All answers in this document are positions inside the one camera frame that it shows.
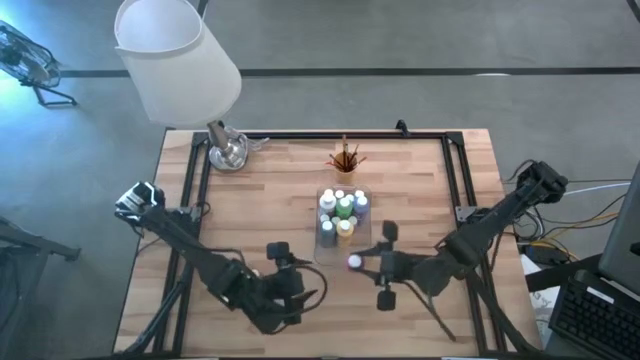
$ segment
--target keyboard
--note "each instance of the keyboard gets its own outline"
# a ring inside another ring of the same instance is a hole
[[[549,327],[603,359],[640,360],[640,303],[585,270],[560,288]]]

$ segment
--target green bottle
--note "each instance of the green bottle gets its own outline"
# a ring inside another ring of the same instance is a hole
[[[349,201],[347,198],[342,198],[338,201],[336,205],[336,215],[340,217],[340,219],[346,220],[351,216],[351,211],[353,210],[353,202]]]

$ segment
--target fan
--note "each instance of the fan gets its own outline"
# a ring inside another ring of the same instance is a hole
[[[0,20],[0,69],[29,86],[38,103],[49,105],[77,105],[76,100],[51,88],[60,84],[58,62],[49,49],[36,44],[11,25]],[[46,101],[41,91],[63,97],[64,101]]]

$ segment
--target butcher block table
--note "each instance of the butcher block table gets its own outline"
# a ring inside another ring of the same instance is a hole
[[[490,207],[504,191],[485,129],[457,130],[464,135],[466,153],[479,206]],[[182,194],[192,142],[191,131],[168,131],[158,163],[155,184],[164,190],[167,208],[177,207]],[[396,250],[434,254],[433,246],[455,229],[443,158],[438,141],[429,139],[351,140],[366,156],[356,170],[355,184],[373,193],[372,242],[382,239],[382,221],[398,223]],[[287,241],[298,257],[314,258],[316,190],[334,182],[325,164],[340,140],[270,140],[252,152],[245,168],[231,174],[214,169],[208,178],[206,200],[211,211],[202,220],[200,241],[208,247],[242,250],[250,268],[272,273],[267,243]],[[465,198],[460,164],[455,168],[461,197]],[[192,199],[196,198],[200,171],[196,166]],[[147,234],[140,247],[156,239]],[[115,351],[129,346],[143,331],[161,302],[170,248],[158,241],[135,259],[118,331]],[[391,357],[472,356],[478,354],[465,282],[452,280],[434,298],[436,310],[457,337],[452,342],[418,299],[395,284],[395,311],[376,309],[376,288],[346,266],[316,266],[329,283],[322,305],[302,317],[302,323],[280,334],[262,335],[242,311],[230,312],[194,277],[182,356],[201,357]],[[503,310],[534,346],[537,327],[522,265],[512,237],[502,240],[493,272]],[[322,289],[320,280],[304,272],[306,289]],[[317,295],[307,304],[312,304]],[[482,305],[489,348],[495,348],[490,317]],[[175,316],[169,320],[167,344],[173,338]]]

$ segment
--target gray floor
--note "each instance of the gray floor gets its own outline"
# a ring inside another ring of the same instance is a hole
[[[66,69],[122,69],[112,35],[119,3],[9,0],[0,19],[50,46]],[[640,24],[624,0],[213,0],[206,22],[241,68],[640,66]],[[489,128],[505,178],[527,158],[570,179],[628,178],[640,158],[640,76],[243,86],[229,114],[238,128],[388,128],[400,118],[416,128]],[[46,110],[0,74],[0,214],[83,248],[75,263],[52,259],[16,359],[110,352],[136,245],[113,203],[135,181],[152,179],[164,133],[147,123],[129,79],[65,79],[60,88],[81,106]],[[568,196],[542,210],[578,220],[622,192]],[[608,231],[563,241],[587,256]]]

